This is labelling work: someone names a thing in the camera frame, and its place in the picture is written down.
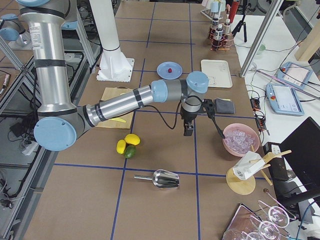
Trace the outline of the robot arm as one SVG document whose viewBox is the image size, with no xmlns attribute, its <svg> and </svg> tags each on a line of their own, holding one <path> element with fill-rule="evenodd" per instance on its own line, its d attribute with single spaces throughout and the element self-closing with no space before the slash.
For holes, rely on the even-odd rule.
<svg viewBox="0 0 320 240">
<path fill-rule="evenodd" d="M 193 133 L 193 120 L 201 112 L 215 118 L 214 103 L 206 99 L 209 79 L 200 71 L 191 72 L 186 79 L 156 80 L 122 95 L 80 106 L 76 93 L 83 92 L 82 82 L 68 76 L 63 26 L 76 28 L 81 19 L 75 0 L 20 0 L 19 12 L 28 24 L 33 50 L 33 63 L 40 93 L 38 121 L 33 135 L 46 150 L 60 152 L 71 147 L 77 139 L 99 123 L 153 103 L 178 101 L 184 135 Z"/>
<path fill-rule="evenodd" d="M 15 48 L 26 48 L 31 43 L 30 34 L 13 13 L 0 17 L 0 37 Z"/>
</svg>

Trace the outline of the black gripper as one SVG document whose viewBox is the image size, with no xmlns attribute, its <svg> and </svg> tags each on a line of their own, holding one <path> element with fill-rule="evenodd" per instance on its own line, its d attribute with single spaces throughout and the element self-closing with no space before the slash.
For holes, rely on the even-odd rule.
<svg viewBox="0 0 320 240">
<path fill-rule="evenodd" d="M 220 137 L 222 139 L 226 138 L 216 122 L 214 102 L 211 99 L 202 99 L 199 96 L 188 96 L 187 100 L 182 103 L 180 115 L 183 119 L 183 135 L 185 137 L 193 135 L 194 126 L 192 121 L 198 116 L 198 113 L 206 113 L 208 118 L 212 120 Z"/>
</svg>

